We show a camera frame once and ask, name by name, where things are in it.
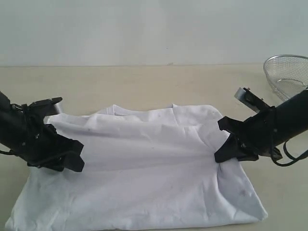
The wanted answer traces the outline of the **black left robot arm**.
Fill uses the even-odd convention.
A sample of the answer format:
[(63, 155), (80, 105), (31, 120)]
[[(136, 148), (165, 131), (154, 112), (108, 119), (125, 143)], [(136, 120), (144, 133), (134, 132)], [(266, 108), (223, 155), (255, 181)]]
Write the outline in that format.
[(29, 167), (81, 172), (83, 144), (58, 134), (54, 125), (44, 122), (45, 117), (60, 113), (61, 101), (62, 97), (56, 97), (18, 105), (2, 93), (0, 142), (10, 150), (1, 154), (20, 157)]

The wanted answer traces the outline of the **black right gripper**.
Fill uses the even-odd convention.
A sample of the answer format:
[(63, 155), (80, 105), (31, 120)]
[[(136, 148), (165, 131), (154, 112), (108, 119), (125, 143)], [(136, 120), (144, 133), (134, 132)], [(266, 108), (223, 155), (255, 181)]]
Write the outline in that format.
[(238, 161), (256, 161), (260, 156), (270, 157), (275, 161), (280, 160), (282, 154), (274, 146), (276, 119), (275, 110), (260, 112), (244, 121), (227, 116), (220, 119), (219, 129), (231, 135), (215, 152), (215, 162), (223, 163), (233, 158)]

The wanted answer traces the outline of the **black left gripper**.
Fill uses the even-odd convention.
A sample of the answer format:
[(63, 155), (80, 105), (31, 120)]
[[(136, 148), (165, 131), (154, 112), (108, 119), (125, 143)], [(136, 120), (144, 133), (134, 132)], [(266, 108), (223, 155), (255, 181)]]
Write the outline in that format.
[(39, 134), (26, 140), (14, 154), (30, 167), (45, 167), (58, 172), (69, 169), (82, 172), (84, 161), (80, 157), (84, 145), (57, 133), (52, 124), (43, 126)]

